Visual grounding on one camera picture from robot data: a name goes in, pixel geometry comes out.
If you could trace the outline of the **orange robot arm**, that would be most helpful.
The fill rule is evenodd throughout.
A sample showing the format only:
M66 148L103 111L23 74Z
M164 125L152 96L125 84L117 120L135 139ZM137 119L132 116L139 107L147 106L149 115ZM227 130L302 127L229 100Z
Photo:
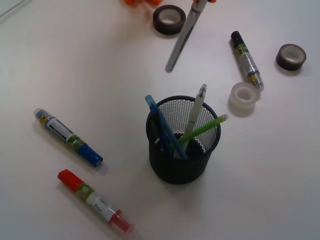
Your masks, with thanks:
M124 3L128 6L133 6L142 2L146 2L147 4L154 7L160 5L162 3L162 0L124 0Z

